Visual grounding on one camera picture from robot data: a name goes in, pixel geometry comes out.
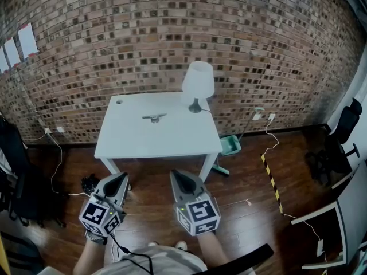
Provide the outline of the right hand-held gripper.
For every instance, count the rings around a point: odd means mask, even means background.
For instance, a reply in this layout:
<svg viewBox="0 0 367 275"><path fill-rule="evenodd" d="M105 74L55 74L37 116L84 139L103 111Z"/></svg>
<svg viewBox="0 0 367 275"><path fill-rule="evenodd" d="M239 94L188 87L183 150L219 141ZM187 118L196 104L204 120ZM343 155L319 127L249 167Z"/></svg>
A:
<svg viewBox="0 0 367 275"><path fill-rule="evenodd" d="M216 199L203 193L206 190L203 181L185 170L171 170L169 176L177 220L184 230L191 236L215 231L221 215ZM196 199L187 201L188 197Z"/></svg>

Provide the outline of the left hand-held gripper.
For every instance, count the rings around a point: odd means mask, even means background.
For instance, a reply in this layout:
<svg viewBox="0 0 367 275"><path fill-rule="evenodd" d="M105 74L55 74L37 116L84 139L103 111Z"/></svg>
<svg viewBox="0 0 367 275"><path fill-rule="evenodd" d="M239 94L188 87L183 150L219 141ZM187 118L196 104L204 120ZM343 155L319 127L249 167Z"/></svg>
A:
<svg viewBox="0 0 367 275"><path fill-rule="evenodd" d="M100 180L82 209L79 220L86 230L109 236L124 220L124 201L129 188L127 172L112 174Z"/></svg>

